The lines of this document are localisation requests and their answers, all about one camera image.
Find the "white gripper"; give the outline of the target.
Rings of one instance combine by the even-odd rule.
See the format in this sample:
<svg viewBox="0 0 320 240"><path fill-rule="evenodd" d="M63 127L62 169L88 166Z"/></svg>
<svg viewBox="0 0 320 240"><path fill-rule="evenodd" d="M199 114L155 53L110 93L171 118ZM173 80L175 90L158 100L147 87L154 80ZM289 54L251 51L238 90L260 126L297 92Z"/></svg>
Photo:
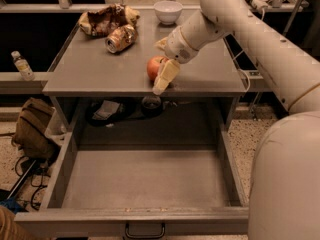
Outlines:
<svg viewBox="0 0 320 240"><path fill-rule="evenodd" d="M192 60L197 55L197 51L187 44L180 27L175 28L168 37L156 41L154 46L164 51L165 55L170 58L168 61L160 63L154 81L153 93L161 95L178 75L180 64L186 64Z"/></svg>

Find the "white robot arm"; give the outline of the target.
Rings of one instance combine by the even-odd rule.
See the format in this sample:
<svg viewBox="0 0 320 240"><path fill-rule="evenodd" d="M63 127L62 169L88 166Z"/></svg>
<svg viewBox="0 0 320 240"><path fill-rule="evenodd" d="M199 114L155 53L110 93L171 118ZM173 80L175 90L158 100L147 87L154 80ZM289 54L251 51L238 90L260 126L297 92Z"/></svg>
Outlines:
<svg viewBox="0 0 320 240"><path fill-rule="evenodd" d="M320 63L254 16L245 0L200 0L167 37L162 94L180 66L207 43L232 34L257 64L288 116L258 144L251 171L249 240L320 240Z"/></svg>

